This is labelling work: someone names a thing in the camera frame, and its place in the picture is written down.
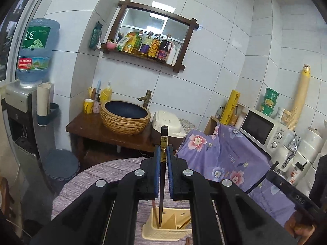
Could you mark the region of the water dispenser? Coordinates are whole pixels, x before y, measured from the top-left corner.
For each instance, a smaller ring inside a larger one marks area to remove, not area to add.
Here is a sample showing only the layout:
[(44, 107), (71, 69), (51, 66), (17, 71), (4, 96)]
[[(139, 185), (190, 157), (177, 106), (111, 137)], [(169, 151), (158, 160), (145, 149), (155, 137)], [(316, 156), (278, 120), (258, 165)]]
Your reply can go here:
[(5, 109), (16, 157), (32, 191), (51, 191), (43, 162), (55, 149), (53, 123), (37, 123), (37, 87), (23, 87), (19, 81), (5, 89)]

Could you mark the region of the white microwave oven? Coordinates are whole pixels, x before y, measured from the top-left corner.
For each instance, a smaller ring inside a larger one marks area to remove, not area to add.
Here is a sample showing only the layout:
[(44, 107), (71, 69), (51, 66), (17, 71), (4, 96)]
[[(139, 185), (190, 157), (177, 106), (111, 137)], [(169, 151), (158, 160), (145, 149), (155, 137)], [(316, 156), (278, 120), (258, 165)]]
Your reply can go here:
[(293, 131), (255, 109), (248, 111), (240, 132), (270, 157), (294, 138)]

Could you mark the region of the white drink cup with straw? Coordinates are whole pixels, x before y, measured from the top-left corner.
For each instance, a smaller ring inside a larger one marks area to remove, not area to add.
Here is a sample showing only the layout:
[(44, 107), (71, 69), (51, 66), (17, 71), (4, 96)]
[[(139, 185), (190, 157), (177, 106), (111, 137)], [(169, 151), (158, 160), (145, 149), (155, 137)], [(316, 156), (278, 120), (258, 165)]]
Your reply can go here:
[(290, 172), (290, 175), (287, 178), (287, 182), (291, 185), (294, 185), (299, 179), (300, 174), (304, 171), (304, 168), (308, 162), (301, 164), (300, 162), (296, 162), (293, 170)]

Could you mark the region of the bronze faucet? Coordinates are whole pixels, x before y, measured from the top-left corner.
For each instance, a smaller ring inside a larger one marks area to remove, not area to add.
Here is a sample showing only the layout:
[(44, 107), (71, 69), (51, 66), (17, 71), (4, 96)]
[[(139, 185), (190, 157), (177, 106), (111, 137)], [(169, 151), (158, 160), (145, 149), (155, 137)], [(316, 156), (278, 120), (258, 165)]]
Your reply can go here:
[(147, 90), (146, 91), (146, 95), (143, 97), (139, 97), (138, 101), (142, 101), (143, 102), (143, 107), (147, 108), (151, 99), (151, 95), (152, 95), (152, 91), (151, 90)]

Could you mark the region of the green hanging packet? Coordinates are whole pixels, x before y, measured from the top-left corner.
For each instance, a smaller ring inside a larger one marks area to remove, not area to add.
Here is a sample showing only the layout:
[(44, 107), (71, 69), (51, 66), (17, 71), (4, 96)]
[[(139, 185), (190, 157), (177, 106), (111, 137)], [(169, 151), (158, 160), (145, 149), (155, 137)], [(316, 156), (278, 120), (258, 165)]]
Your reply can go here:
[(101, 48), (102, 27), (103, 25), (100, 22), (97, 22), (95, 24), (89, 43), (89, 48), (92, 50), (97, 50)]

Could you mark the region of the yellow mug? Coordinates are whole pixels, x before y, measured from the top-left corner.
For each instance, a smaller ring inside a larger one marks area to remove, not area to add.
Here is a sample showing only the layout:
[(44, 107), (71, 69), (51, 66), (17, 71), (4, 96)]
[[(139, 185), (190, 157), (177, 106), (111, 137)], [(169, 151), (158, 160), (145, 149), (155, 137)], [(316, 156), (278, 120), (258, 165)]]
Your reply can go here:
[(86, 114), (93, 113), (93, 107), (94, 107), (94, 100), (87, 98), (84, 100), (83, 103), (83, 112)]

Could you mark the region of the woven basin sink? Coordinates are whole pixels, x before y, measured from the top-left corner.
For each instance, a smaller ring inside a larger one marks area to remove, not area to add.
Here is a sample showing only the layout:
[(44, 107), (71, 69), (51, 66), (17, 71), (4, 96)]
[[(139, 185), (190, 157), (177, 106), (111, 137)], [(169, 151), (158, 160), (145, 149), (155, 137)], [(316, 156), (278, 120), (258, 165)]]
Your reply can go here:
[(135, 135), (147, 127), (151, 113), (131, 102), (111, 100), (101, 104), (100, 117), (103, 125), (112, 132)]

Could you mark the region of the brown chopstick in holder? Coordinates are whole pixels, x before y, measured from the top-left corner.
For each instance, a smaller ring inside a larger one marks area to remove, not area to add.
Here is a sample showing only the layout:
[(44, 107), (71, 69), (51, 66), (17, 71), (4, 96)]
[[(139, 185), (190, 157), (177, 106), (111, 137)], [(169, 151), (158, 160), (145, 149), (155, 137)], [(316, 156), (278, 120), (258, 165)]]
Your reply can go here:
[(156, 223), (156, 228), (160, 228), (158, 213), (157, 213), (157, 209), (156, 209), (156, 202), (155, 202), (155, 200), (152, 200), (151, 202), (152, 202), (152, 209), (153, 209), (153, 215), (154, 215), (154, 219), (155, 219), (155, 223)]

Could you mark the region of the yellow roll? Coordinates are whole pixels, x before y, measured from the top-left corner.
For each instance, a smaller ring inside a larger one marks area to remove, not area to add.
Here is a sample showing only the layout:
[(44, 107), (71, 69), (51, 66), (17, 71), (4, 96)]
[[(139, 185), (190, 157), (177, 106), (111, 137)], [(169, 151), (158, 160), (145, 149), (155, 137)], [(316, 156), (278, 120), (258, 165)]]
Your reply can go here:
[(232, 90), (227, 104), (225, 105), (225, 108), (223, 110), (222, 116), (220, 118), (221, 124), (228, 125), (228, 123), (230, 122), (230, 119), (232, 117), (234, 109), (236, 108), (240, 95), (241, 94), (238, 91)]

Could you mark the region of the white brown rice cooker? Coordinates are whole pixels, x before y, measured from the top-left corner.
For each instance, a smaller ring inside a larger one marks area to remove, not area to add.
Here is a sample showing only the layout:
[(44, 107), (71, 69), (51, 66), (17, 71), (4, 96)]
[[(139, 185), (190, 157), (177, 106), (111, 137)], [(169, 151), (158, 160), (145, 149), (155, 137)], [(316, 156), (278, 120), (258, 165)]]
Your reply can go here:
[(163, 126), (168, 128), (168, 144), (172, 144), (173, 149), (177, 150), (186, 137), (185, 129), (175, 114), (163, 110), (156, 111), (152, 118), (152, 144), (160, 145)]

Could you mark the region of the blue round stool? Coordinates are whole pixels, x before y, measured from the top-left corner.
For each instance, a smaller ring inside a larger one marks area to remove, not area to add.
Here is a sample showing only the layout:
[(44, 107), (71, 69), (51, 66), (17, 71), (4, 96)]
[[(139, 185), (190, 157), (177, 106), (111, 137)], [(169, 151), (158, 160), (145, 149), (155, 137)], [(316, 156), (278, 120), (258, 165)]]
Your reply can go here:
[(65, 149), (52, 150), (41, 162), (45, 174), (59, 182), (67, 183), (80, 169), (78, 158)]

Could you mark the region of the blue water jug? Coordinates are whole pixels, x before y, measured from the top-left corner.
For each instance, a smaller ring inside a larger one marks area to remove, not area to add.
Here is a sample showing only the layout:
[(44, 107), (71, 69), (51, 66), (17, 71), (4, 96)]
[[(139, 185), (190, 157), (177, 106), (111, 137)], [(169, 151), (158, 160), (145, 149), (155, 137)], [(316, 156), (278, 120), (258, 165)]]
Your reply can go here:
[(48, 76), (59, 30), (59, 22), (52, 19), (36, 18), (29, 22), (18, 54), (16, 76), (20, 85), (33, 87)]

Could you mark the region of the purple floral cloth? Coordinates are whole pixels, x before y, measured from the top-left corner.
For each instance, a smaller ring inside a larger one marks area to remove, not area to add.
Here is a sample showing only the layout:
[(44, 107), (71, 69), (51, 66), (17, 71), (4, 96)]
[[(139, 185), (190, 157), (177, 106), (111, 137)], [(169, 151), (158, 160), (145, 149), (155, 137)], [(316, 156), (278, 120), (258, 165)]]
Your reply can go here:
[(270, 169), (268, 159), (233, 127), (218, 124), (211, 135), (192, 130), (176, 154), (206, 179), (230, 179), (243, 191), (255, 187), (249, 196), (280, 225), (295, 211), (280, 189), (267, 179), (259, 181)]

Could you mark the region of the paper cup stack holder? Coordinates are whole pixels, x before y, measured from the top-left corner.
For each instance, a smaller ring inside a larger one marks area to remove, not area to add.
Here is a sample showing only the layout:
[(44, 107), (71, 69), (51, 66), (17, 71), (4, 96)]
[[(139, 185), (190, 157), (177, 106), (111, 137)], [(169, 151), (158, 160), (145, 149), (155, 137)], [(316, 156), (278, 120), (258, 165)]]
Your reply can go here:
[(59, 105), (52, 102), (54, 85), (45, 82), (37, 87), (37, 123), (41, 127), (53, 122), (58, 113)]

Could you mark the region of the cream plastic utensil holder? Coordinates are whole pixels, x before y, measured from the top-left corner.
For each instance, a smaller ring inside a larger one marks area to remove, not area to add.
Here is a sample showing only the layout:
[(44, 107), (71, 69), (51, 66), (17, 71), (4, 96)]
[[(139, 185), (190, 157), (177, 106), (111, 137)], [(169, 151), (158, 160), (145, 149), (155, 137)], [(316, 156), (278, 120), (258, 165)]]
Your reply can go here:
[[(159, 218), (159, 207), (156, 207)], [(163, 208), (162, 226), (156, 228), (153, 209), (142, 227), (142, 237), (152, 241), (179, 241), (192, 234), (189, 209)]]

